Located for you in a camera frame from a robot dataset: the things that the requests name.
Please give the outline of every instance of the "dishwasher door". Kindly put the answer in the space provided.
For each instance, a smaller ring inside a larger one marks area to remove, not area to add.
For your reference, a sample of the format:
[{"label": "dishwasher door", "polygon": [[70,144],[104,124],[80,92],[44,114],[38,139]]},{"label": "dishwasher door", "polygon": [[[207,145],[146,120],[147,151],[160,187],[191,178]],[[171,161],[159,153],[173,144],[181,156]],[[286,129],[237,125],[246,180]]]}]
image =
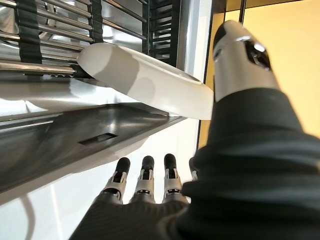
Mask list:
[{"label": "dishwasher door", "polygon": [[[16,197],[18,186],[31,191],[114,161],[185,119],[117,92],[77,64],[84,47],[107,42],[175,67],[186,35],[180,9],[180,0],[0,0],[0,193],[10,192],[0,202]],[[41,185],[27,186],[38,178]]]}]

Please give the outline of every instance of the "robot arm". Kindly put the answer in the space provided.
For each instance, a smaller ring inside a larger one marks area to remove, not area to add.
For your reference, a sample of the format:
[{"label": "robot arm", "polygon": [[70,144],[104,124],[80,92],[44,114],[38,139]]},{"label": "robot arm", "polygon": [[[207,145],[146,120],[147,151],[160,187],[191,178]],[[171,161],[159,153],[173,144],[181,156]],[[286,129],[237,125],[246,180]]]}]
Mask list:
[{"label": "robot arm", "polygon": [[320,239],[320,140],[303,132],[263,44],[233,21],[214,41],[215,103],[207,146],[190,161],[193,181],[182,187],[166,155],[155,204],[147,156],[122,205],[122,158],[71,239]]}]

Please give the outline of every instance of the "black rack clip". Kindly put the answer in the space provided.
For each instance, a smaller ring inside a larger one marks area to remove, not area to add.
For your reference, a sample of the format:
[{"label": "black rack clip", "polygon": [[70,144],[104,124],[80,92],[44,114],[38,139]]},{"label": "black rack clip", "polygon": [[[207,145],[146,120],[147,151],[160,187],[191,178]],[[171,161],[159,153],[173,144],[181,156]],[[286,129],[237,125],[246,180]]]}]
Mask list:
[{"label": "black rack clip", "polygon": [[93,39],[93,44],[103,43],[103,28],[102,28],[102,5],[101,0],[90,0],[91,4],[88,5],[88,12],[91,13],[91,18],[88,19],[89,25],[92,30],[89,30],[89,36]]},{"label": "black rack clip", "polygon": [[19,29],[21,62],[42,64],[37,6],[35,0],[16,0],[15,18]]}]

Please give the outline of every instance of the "white plate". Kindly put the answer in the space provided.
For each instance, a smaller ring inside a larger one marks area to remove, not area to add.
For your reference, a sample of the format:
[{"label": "white plate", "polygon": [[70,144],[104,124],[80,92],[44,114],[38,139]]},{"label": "white plate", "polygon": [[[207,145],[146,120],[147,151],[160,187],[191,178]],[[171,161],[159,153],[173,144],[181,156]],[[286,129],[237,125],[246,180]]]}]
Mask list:
[{"label": "white plate", "polygon": [[193,76],[153,57],[96,43],[77,62],[89,75],[141,103],[179,116],[210,120],[213,91]]}]

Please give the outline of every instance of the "dish rack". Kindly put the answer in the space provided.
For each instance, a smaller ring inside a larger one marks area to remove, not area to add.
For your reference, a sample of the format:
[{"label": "dish rack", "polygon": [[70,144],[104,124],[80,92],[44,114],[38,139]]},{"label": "dish rack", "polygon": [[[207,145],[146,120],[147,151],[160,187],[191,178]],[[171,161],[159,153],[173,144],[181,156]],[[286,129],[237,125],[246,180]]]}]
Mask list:
[{"label": "dish rack", "polygon": [[[1,47],[9,52],[1,54],[0,72],[90,78],[77,55],[103,42],[175,67],[180,6],[181,0],[0,0]],[[121,16],[114,19],[112,11]]]}]

